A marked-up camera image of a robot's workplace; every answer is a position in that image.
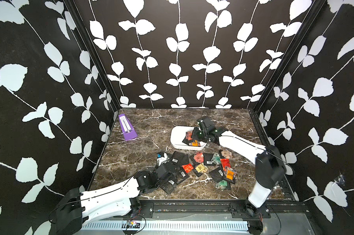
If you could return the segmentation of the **orange label tea bag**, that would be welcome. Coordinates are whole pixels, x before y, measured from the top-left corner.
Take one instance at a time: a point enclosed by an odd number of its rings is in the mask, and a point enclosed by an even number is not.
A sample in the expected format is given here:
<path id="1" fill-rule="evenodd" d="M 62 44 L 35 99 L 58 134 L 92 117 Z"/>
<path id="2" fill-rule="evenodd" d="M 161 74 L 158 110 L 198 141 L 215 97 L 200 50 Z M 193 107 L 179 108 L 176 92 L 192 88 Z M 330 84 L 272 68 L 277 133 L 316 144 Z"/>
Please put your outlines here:
<path id="1" fill-rule="evenodd" d="M 191 144 L 192 144 L 192 146 L 200 147 L 200 142 L 197 140 L 194 140 Z"/>

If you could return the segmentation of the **red label tea bag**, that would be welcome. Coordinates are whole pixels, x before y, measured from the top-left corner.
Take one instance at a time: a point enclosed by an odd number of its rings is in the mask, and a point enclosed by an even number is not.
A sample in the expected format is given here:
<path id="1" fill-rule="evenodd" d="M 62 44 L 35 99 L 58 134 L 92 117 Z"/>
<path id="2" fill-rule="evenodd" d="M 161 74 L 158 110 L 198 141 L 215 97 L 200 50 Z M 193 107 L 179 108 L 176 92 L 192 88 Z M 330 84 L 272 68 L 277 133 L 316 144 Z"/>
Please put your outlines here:
<path id="1" fill-rule="evenodd" d="M 192 138 L 192 132 L 193 132 L 193 131 L 187 131 L 187 132 L 185 133 L 185 139 L 186 139 L 188 142 L 194 141 L 194 139 Z"/>

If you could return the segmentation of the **yellow oolong tea bag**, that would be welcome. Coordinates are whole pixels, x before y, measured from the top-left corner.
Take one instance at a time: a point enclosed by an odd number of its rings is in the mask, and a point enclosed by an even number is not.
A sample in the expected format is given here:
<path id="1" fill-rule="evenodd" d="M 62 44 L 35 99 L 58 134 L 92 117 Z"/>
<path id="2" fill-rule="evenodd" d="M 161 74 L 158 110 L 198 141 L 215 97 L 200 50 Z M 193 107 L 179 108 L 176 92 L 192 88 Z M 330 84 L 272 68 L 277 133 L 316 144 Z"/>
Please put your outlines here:
<path id="1" fill-rule="evenodd" d="M 203 163 L 201 163 L 195 167 L 195 170 L 198 173 L 206 173 L 208 171 L 208 167 L 206 165 L 204 165 Z"/>

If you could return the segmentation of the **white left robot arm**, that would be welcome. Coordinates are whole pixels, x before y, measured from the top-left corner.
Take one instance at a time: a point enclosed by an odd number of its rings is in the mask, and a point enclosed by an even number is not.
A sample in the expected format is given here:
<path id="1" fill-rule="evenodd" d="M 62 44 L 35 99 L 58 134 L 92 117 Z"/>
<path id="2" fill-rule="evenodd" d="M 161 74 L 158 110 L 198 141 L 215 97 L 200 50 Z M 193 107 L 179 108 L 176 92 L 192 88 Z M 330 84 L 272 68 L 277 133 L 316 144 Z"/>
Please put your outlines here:
<path id="1" fill-rule="evenodd" d="M 174 185 L 178 171 L 176 165 L 163 162 L 106 188 L 85 192 L 71 189 L 51 211 L 49 220 L 55 224 L 56 234 L 73 235 L 90 222 L 112 216 L 136 216 L 141 209 L 138 197 L 166 183 Z"/>

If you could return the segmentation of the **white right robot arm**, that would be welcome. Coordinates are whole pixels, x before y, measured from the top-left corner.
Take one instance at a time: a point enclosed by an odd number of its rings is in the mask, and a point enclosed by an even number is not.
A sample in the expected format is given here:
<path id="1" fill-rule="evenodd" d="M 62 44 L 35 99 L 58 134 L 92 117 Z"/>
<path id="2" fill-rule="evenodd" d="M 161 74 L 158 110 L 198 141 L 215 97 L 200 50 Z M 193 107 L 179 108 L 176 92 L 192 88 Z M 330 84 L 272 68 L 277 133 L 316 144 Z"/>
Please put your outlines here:
<path id="1" fill-rule="evenodd" d="M 193 139 L 216 143 L 240 154 L 255 165 L 256 183 L 246 199 L 246 207 L 257 211 L 286 174 L 287 169 L 278 148 L 255 144 L 225 128 L 216 127 L 208 116 L 198 119 L 197 124 L 198 127 L 193 130 Z"/>

